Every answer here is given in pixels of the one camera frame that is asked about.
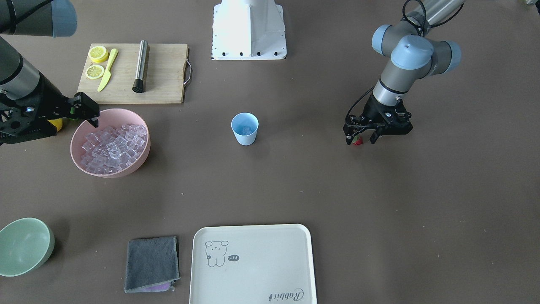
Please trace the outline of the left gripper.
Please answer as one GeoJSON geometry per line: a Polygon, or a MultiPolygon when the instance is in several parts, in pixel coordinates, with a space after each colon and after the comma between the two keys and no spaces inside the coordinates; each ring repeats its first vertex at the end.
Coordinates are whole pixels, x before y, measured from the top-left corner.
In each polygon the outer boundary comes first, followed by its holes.
{"type": "MultiPolygon", "coordinates": [[[[396,114],[396,107],[388,106],[380,103],[374,96],[370,94],[362,112],[362,125],[385,124],[394,125],[399,122],[396,114]]],[[[370,137],[371,144],[375,144],[380,137],[380,129],[375,129],[370,137]]],[[[345,132],[346,144],[349,146],[356,137],[356,131],[345,132]]]]}

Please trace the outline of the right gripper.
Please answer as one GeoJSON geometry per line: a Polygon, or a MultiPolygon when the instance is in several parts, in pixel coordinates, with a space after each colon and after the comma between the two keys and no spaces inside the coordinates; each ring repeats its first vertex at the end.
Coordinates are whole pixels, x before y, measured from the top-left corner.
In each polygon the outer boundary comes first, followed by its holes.
{"type": "MultiPolygon", "coordinates": [[[[41,76],[37,87],[24,98],[12,100],[1,94],[0,141],[2,144],[19,144],[54,136],[57,129],[50,120],[69,115],[69,98],[41,76]]],[[[94,128],[100,126],[98,117],[86,121],[94,128]]]]}

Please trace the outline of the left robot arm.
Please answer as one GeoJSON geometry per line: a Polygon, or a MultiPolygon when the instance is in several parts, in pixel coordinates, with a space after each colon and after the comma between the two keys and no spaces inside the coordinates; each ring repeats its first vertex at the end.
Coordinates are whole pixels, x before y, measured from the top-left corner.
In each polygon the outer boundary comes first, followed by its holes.
{"type": "Polygon", "coordinates": [[[361,115],[348,111],[343,132],[352,144],[361,133],[372,130],[371,144],[382,136],[405,135],[413,129],[411,113],[403,99],[413,83],[424,77],[452,71],[461,62],[462,52],[453,41],[433,41],[430,30],[453,19],[462,9],[462,0],[419,0],[417,8],[406,11],[395,25],[385,24],[374,32],[372,48],[389,58],[376,85],[364,96],[367,102],[361,115]]]}

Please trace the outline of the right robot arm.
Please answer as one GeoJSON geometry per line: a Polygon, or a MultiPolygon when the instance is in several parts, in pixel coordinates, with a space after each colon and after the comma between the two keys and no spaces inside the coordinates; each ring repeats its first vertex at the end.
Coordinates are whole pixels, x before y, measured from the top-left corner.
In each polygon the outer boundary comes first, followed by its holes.
{"type": "Polygon", "coordinates": [[[0,39],[1,144],[19,144],[58,133],[55,119],[100,125],[100,106],[83,92],[69,98],[12,42],[29,37],[35,48],[46,37],[70,37],[78,17],[70,0],[2,0],[0,39]]]}

